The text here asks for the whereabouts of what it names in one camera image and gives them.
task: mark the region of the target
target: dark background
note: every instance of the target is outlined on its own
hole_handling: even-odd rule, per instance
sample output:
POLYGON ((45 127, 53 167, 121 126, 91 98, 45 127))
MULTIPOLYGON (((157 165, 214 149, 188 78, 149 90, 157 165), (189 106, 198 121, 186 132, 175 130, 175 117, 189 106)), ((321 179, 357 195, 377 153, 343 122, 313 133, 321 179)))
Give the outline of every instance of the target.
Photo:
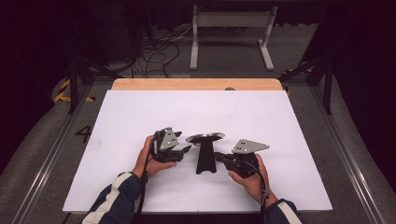
MULTIPOLYGON (((139 38, 143 32, 140 9, 128 6, 124 8, 127 13, 122 15, 119 6, 68 6, 67 10, 65 7, 49 10, 35 0, 0 3, 1 172, 25 135, 52 108, 51 92, 68 75, 72 55, 63 38, 67 37, 81 55, 102 65, 132 60, 140 50, 139 38)), ((319 22, 324 9, 280 7, 276 23, 319 22)), ((332 26, 320 30, 313 48, 306 54, 307 59, 315 58, 323 54, 326 46, 332 46, 334 74, 349 112, 394 190, 395 9, 393 3, 368 2, 330 10, 327 16, 332 18, 332 26)), ((149 7, 149 10, 152 23, 159 28, 172 30, 174 26, 191 22, 191 7, 149 7)))

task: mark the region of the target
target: white paper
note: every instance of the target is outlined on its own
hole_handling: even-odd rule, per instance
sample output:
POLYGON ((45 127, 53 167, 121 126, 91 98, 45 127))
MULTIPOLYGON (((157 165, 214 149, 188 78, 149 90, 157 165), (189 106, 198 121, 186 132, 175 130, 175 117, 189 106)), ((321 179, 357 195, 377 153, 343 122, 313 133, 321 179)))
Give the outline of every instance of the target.
MULTIPOLYGON (((299 211, 331 210, 303 133, 284 91, 108 91, 92 136, 64 203, 65 212, 88 211, 101 190, 119 173, 131 171, 147 136, 165 127, 185 139, 198 133, 224 133, 215 151, 231 153, 244 138, 264 143, 259 151, 271 189, 299 211)), ((199 146, 192 146, 177 167, 147 184, 145 213, 246 213, 259 211, 243 187, 217 172, 197 175, 199 146)))

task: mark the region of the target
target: right hand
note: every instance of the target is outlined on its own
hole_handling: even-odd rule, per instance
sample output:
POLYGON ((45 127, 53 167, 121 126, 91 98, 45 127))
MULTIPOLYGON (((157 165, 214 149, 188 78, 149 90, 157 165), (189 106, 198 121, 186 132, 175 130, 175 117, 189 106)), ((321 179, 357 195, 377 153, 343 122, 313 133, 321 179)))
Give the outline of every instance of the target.
MULTIPOLYGON (((264 163, 262 162, 262 157, 256 154, 257 161, 259 162, 260 173, 262 173, 262 177, 264 178, 265 188, 270 193, 270 196, 267 200, 265 200, 265 207, 268 207, 270 204, 277 201, 277 197, 270 189, 270 182, 268 179, 267 169, 265 168, 264 163)), ((229 171, 228 175, 235 181, 236 183, 242 185, 245 188, 245 191, 248 195, 250 195, 256 202, 260 202, 262 196, 262 184, 260 181, 260 177, 258 174, 250 176, 248 178, 242 178, 234 171, 229 171)))
MULTIPOLYGON (((145 145, 143 146, 142 150, 140 150, 139 156, 137 157, 137 160, 136 160, 136 165, 134 166, 134 169, 132 170, 132 172, 135 175, 137 175, 137 177, 139 177, 139 179, 141 178, 141 176, 143 174, 146 157, 149 153, 149 146, 153 139, 154 139, 154 136, 149 136, 146 138, 145 145)), ((152 176, 156 175, 158 172, 160 172, 161 170, 169 169, 169 168, 175 167, 177 165, 174 161, 161 163, 161 162, 152 160, 152 157, 150 154, 148 155, 148 159, 149 159, 148 167, 147 167, 148 177, 152 177, 152 176)))

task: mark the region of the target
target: striped sleeve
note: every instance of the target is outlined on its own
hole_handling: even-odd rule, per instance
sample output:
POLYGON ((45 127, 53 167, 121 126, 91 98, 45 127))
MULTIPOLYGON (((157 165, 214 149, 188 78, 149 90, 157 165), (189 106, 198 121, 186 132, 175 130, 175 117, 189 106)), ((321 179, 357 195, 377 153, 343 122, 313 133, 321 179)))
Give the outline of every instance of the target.
POLYGON ((140 196, 140 180, 133 173, 123 173, 99 194, 82 224, 129 223, 134 200, 140 196))
POLYGON ((306 224, 306 221, 297 215, 294 203, 281 199, 265 209, 265 223, 306 224))

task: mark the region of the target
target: gray floor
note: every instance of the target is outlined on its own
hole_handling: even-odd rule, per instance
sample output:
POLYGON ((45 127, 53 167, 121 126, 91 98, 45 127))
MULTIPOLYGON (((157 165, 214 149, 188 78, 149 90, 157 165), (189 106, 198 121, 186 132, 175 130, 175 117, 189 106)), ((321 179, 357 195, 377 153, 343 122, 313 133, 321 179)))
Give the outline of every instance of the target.
MULTIPOLYGON (((265 70, 262 56, 256 40, 261 31, 248 29, 236 35, 224 29, 207 30, 200 36, 198 70, 191 71, 191 42, 179 42, 179 55, 166 71, 172 77, 279 77, 285 69, 295 67, 304 49, 315 31, 316 26, 275 27, 268 45, 275 65, 274 72, 265 70)), ((167 59, 177 54, 174 46, 163 51, 167 59)), ((152 60, 162 56, 154 55, 152 60)), ((162 70, 163 63, 150 63, 149 70, 162 70)), ((132 71, 126 71, 129 77, 132 71)), ((161 72, 148 73, 151 77, 163 77, 161 72)), ((318 87, 307 87, 304 84, 305 74, 284 83, 290 88, 290 101, 300 122, 307 144, 314 161, 323 176, 323 183, 328 191, 333 210, 320 213, 303 213, 309 223, 374 223, 368 218, 361 199, 352 185, 350 175, 341 160, 338 145, 326 122, 332 119, 338 127, 346 148, 358 164, 362 176, 367 182, 375 204, 387 223, 396 223, 396 196, 379 172, 367 148, 363 144, 356 127, 349 116, 347 107, 338 90, 336 82, 332 92, 332 115, 322 113, 321 105, 316 102, 314 91, 318 87)), ((78 168, 86 144, 84 136, 75 135, 86 125, 93 126, 111 81, 98 77, 89 91, 89 96, 96 97, 95 102, 84 102, 73 122, 49 178, 45 179, 44 188, 33 202, 33 209, 27 214, 25 223, 62 223, 67 214, 62 212, 69 186, 78 168)), ((7 169, 0 176, 0 223, 11 223, 16 216, 29 188, 58 134, 62 131, 68 117, 69 103, 57 102, 21 143, 7 169)), ((71 215, 66 223, 80 221, 82 215, 71 215)), ((220 217, 215 222, 223 221, 220 217)), ((179 219, 176 223, 207 223, 197 217, 179 219)))

